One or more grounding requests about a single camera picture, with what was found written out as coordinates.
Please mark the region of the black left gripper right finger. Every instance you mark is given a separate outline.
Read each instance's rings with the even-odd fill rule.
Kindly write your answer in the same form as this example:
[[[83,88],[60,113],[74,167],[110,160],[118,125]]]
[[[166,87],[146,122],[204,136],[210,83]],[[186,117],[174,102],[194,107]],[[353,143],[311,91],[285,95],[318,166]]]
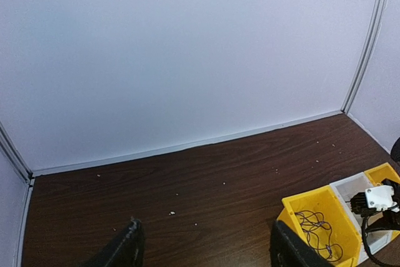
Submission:
[[[275,220],[271,230],[270,259],[272,267],[333,266],[281,220]]]

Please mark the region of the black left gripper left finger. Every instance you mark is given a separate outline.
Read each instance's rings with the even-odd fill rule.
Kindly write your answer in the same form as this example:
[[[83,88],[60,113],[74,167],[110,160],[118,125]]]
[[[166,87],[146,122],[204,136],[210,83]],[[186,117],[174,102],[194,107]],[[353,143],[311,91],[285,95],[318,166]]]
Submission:
[[[140,220],[131,218],[100,252],[85,261],[84,267],[143,266],[144,228]]]

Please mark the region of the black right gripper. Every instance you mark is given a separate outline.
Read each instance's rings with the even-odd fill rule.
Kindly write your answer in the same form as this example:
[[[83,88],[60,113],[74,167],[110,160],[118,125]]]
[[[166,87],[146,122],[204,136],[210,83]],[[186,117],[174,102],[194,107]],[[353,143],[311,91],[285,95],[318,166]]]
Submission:
[[[384,228],[399,228],[399,183],[382,182],[385,188],[385,195],[382,199],[383,222]]]

